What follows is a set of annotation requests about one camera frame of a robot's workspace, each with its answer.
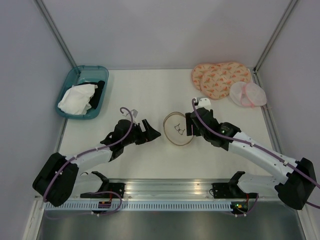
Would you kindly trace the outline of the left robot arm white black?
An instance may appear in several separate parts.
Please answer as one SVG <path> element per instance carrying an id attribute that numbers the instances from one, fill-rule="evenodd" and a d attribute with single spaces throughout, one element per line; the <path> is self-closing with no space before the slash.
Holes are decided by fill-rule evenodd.
<path id="1" fill-rule="evenodd" d="M 81 171 L 115 160 L 128 145 L 142 145 L 161 136 L 146 119 L 142 120 L 142 124 L 145 130 L 141 129 L 139 123 L 121 119 L 98 147 L 70 159 L 58 152 L 53 153 L 33 181 L 32 188 L 46 202 L 55 207 L 62 205 L 71 196 Z"/>

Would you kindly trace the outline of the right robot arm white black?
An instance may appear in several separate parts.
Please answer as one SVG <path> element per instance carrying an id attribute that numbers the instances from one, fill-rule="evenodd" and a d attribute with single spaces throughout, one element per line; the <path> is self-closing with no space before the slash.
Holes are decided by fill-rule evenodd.
<path id="1" fill-rule="evenodd" d="M 262 176 L 237 171 L 228 182 L 212 184 L 214 198 L 278 197 L 295 210 L 302 210 L 308 203 L 317 181 L 310 160 L 295 160 L 266 149 L 237 126 L 219 123 L 213 111 L 204 107 L 186 113 L 185 118 L 188 136 L 203 137 L 214 147 L 237 154 L 269 173 Z"/>

